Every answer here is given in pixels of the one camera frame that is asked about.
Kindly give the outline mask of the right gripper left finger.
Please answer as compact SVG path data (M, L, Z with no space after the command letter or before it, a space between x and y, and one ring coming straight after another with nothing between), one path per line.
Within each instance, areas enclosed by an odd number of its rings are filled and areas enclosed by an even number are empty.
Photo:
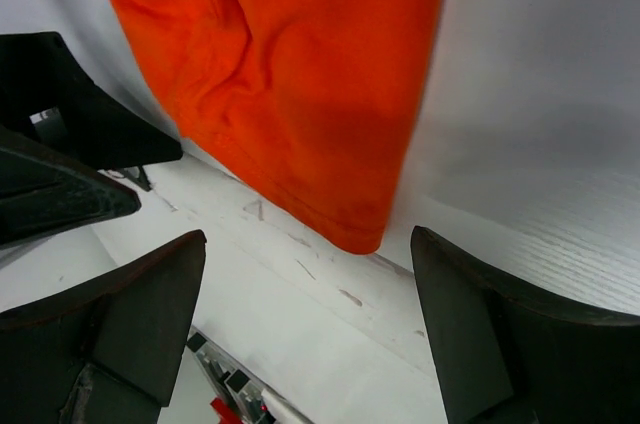
M169 405L206 260L203 231L1 314L4 423L155 423Z

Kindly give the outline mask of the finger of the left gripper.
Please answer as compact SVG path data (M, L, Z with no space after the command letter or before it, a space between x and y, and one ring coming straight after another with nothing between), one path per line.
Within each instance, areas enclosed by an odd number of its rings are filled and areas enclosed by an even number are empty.
M183 156L96 85L53 31L1 36L1 125L99 170Z
M131 215L137 193L81 162L1 129L1 248Z

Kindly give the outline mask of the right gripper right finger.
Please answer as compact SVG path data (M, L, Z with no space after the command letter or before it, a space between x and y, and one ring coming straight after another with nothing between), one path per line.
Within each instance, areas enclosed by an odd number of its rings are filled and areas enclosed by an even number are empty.
M448 422L638 422L638 316L544 290L424 227L411 255Z

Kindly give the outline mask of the orange t shirt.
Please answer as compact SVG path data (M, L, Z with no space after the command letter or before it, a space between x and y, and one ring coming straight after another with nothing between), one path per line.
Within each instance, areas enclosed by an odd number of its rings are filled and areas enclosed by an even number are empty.
M337 247L376 251L442 0L109 0L180 133Z

